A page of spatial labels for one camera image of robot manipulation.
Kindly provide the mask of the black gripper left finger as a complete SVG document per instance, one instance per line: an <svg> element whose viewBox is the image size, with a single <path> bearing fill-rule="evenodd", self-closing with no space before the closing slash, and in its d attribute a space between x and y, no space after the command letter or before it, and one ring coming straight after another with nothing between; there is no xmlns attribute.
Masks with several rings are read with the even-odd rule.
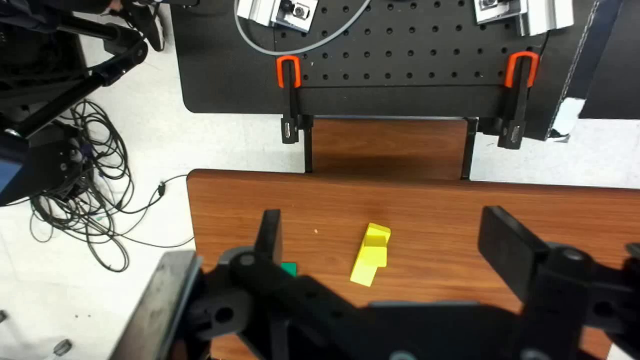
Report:
<svg viewBox="0 0 640 360"><path fill-rule="evenodd" d="M283 259L281 213L276 209L270 209L263 214L254 253L270 259L272 263L279 263Z"/></svg>

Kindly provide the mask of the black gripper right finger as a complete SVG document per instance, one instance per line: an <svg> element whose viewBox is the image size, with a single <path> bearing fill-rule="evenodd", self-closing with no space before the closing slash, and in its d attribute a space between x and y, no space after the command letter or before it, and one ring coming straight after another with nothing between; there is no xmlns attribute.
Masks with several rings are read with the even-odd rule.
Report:
<svg viewBox="0 0 640 360"><path fill-rule="evenodd" d="M530 288L551 247L503 206L484 206L481 217L478 253L515 292L524 308L535 307Z"/></svg>

